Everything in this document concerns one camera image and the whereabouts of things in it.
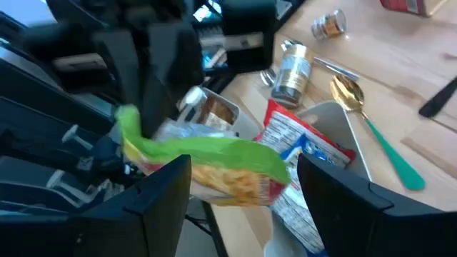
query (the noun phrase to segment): plastic wrapper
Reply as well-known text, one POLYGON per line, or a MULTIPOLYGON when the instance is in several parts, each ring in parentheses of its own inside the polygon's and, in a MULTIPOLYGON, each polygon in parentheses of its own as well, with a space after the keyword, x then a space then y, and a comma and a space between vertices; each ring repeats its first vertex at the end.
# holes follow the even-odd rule
POLYGON ((265 131, 257 140, 281 152, 292 180, 270 208, 307 251, 321 255, 324 251, 323 243, 298 180, 298 156, 301 153, 313 154, 337 166, 346 167, 354 160, 356 152, 337 146, 274 101, 268 103, 264 123, 265 131))
POLYGON ((155 141, 166 141, 170 138, 186 138, 208 136, 213 138, 236 138, 236 133, 232 131, 219 131, 203 124, 177 123, 167 119, 158 129, 154 136, 155 141))
POLYGON ((141 136, 134 106, 119 109, 117 119, 125 155, 146 175, 188 154, 192 161, 191 195, 221 206, 271 205, 290 183, 285 163, 267 146, 238 138, 141 136))

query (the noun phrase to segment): wooden table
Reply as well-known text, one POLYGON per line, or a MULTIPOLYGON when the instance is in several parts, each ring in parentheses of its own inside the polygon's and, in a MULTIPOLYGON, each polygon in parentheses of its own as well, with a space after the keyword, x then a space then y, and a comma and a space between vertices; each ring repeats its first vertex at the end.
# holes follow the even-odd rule
MULTIPOLYGON (((419 108, 457 75, 457 1, 448 1, 432 18, 385 10, 379 0, 308 0, 276 35, 274 67, 284 39, 296 39, 317 55, 361 75, 365 111, 398 152, 426 180, 423 191, 405 189, 375 137, 358 114, 349 114, 374 182, 444 211, 457 210, 457 96, 434 120, 419 108), (310 25, 341 8, 348 32, 318 43, 310 25)), ((332 73, 313 67, 305 107, 331 99, 332 73)), ((258 74, 240 75, 223 96, 261 126, 270 89, 258 74)), ((266 207, 218 207, 214 215, 229 256, 263 256, 271 238, 266 207)))

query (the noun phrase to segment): chip bag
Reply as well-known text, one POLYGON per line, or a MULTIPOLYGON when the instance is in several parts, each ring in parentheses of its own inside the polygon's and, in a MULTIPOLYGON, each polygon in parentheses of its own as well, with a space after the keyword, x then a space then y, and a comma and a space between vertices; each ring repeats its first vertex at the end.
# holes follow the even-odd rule
POLYGON ((285 163, 268 146, 239 138, 172 138, 156 142, 141 136, 139 113, 123 106, 116 115, 125 155, 146 175, 188 154, 191 195, 220 206, 271 205, 290 183, 285 163))

